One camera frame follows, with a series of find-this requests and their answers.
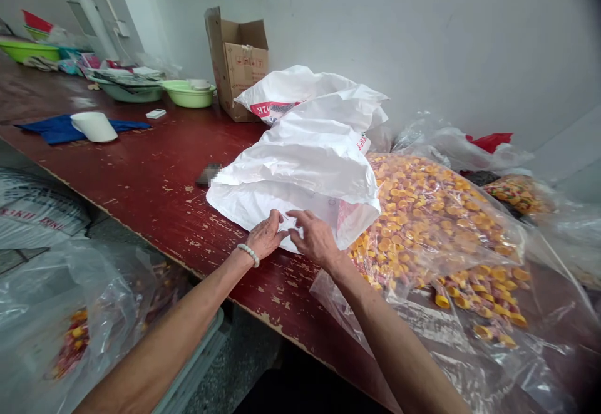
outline cardboard box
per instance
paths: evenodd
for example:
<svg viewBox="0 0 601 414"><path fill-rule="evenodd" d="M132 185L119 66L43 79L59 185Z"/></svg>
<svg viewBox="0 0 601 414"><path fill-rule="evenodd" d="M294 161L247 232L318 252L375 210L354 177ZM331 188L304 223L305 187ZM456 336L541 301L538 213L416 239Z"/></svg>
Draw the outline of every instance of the cardboard box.
<svg viewBox="0 0 601 414"><path fill-rule="evenodd" d="M219 104L237 123L260 121L257 115L235 104L234 98L267 74L263 20L233 23L221 19L220 8L213 7L205 12L205 25Z"/></svg>

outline white paper cup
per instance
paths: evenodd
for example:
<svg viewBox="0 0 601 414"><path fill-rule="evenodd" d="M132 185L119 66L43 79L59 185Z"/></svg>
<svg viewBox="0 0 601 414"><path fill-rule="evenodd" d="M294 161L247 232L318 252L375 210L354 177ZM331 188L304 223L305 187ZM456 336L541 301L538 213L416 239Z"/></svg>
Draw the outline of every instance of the white paper cup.
<svg viewBox="0 0 601 414"><path fill-rule="evenodd" d="M102 112L81 112L71 115L71 124L91 142L105 143L117 138L115 129Z"/></svg>

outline floor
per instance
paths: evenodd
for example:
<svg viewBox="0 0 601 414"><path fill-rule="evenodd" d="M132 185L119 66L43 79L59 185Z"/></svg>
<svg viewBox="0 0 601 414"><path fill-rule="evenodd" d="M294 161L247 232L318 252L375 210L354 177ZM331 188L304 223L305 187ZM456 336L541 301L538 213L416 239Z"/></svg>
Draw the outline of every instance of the floor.
<svg viewBox="0 0 601 414"><path fill-rule="evenodd" d="M53 179L43 168L0 140L0 167L15 168ZM104 212L90 206L93 223L88 237L124 242L152 249L142 238ZM0 277L47 249L0 250ZM232 323L230 335L206 377L192 396L186 414L230 414L274 363L282 343L275 331L243 309L226 301L224 311Z"/></svg>

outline red wooden table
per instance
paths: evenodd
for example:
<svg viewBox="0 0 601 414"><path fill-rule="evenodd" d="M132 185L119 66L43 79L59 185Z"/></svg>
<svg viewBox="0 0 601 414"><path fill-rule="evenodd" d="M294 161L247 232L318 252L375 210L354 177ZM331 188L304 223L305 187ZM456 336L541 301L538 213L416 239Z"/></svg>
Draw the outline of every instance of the red wooden table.
<svg viewBox="0 0 601 414"><path fill-rule="evenodd" d="M209 163L224 166L255 143L262 123L234 123L218 107L124 104L84 79L25 68L0 56L0 137L77 193L199 277L210 274L246 231L207 204L194 181ZM166 108L167 115L144 114ZM49 146L12 124L79 111L148 122L114 142ZM376 362L309 294L318 268L278 250L241 280L230 299L393 411L400 411Z"/></svg>

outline cloth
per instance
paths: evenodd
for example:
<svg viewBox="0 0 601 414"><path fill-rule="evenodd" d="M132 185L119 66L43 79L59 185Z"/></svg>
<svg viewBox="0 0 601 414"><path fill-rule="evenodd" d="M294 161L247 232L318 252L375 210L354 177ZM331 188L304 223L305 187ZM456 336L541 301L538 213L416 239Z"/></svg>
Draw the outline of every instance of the cloth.
<svg viewBox="0 0 601 414"><path fill-rule="evenodd" d="M117 132L124 132L132 129L148 129L150 125L147 123L124 122L119 120L108 120L111 126ZM47 120L42 120L37 123L29 123L24 125L15 125L20 129L25 129L32 132L37 132L42 136L48 145L57 145L59 143L76 142L84 140L86 136L83 132L79 132L71 124L71 115L60 115Z"/></svg>

